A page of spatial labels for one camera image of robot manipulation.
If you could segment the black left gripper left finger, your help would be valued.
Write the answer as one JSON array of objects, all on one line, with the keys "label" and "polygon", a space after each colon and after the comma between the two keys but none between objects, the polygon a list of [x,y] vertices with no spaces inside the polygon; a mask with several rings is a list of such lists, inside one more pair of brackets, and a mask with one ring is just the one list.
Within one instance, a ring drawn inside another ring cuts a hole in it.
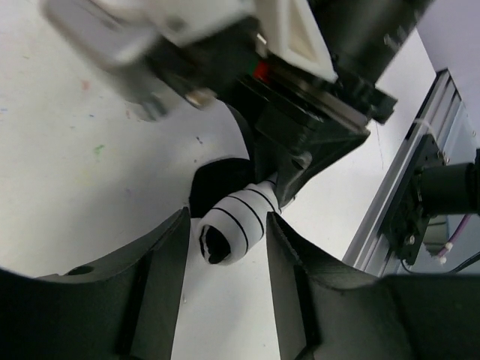
[{"label": "black left gripper left finger", "polygon": [[169,359],[191,217],[183,208],[150,233],[68,273],[1,271],[3,359]]}]

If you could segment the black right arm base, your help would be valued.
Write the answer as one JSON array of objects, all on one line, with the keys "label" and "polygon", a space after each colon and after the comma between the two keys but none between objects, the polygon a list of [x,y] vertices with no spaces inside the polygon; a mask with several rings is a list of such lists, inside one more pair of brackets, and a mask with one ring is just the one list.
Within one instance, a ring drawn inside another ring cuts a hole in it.
[{"label": "black right arm base", "polygon": [[431,135],[421,137],[382,222],[403,264],[413,265],[428,224],[440,215],[479,213],[479,150],[473,162],[449,165]]}]

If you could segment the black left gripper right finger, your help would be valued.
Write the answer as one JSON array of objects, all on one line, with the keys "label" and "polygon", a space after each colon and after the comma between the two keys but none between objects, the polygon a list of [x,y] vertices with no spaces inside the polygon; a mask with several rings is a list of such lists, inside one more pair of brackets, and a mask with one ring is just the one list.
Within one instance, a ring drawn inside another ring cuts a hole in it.
[{"label": "black left gripper right finger", "polygon": [[479,278],[375,277],[268,214],[266,245],[282,359],[477,359]]}]

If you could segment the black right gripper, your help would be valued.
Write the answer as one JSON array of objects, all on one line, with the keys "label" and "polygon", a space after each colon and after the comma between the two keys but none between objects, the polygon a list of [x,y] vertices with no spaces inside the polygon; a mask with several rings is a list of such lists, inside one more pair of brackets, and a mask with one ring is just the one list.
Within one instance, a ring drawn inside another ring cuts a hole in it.
[{"label": "black right gripper", "polygon": [[252,168],[253,182],[274,177],[274,194],[285,206],[305,185],[307,150],[332,143],[332,164],[367,138],[370,120],[385,123],[396,99],[351,73],[330,84],[254,49],[259,30],[246,18],[217,34],[179,48],[162,40],[149,67],[173,91],[193,102],[195,91],[211,91],[233,114]]}]

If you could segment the white black striped sock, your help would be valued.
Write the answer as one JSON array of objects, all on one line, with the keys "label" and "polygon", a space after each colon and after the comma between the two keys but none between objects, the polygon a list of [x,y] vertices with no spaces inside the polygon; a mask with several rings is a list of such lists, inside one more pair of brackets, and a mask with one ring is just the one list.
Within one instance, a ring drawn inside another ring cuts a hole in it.
[{"label": "white black striped sock", "polygon": [[224,158],[199,167],[189,195],[200,251],[210,265],[238,262],[266,235],[267,215],[280,214],[278,174],[256,183],[253,162]]}]

